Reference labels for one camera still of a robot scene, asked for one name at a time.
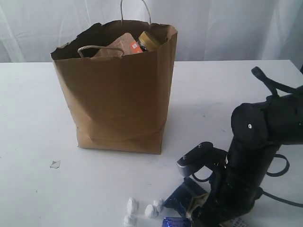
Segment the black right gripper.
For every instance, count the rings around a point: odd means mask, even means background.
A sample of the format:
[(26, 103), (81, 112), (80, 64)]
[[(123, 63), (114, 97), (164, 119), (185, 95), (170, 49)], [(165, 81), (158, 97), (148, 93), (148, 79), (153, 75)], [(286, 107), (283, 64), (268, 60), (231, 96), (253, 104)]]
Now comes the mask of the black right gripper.
[(191, 218), (195, 227), (218, 227), (220, 224), (247, 214), (261, 197), (258, 175), (219, 164), (210, 178), (211, 191), (202, 206), (195, 208)]

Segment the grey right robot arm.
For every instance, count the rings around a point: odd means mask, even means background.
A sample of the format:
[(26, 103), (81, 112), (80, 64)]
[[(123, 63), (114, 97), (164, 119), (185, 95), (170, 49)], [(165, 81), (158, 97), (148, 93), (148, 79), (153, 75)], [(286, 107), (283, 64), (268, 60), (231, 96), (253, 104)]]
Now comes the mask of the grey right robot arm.
[(264, 191), (261, 183), (282, 145), (303, 142), (303, 89), (288, 88), (262, 103), (243, 103), (231, 117), (233, 139), (229, 150), (202, 142), (184, 160), (194, 175), (202, 167), (212, 170), (211, 190), (203, 205), (192, 211), (198, 227), (216, 227), (247, 214)]

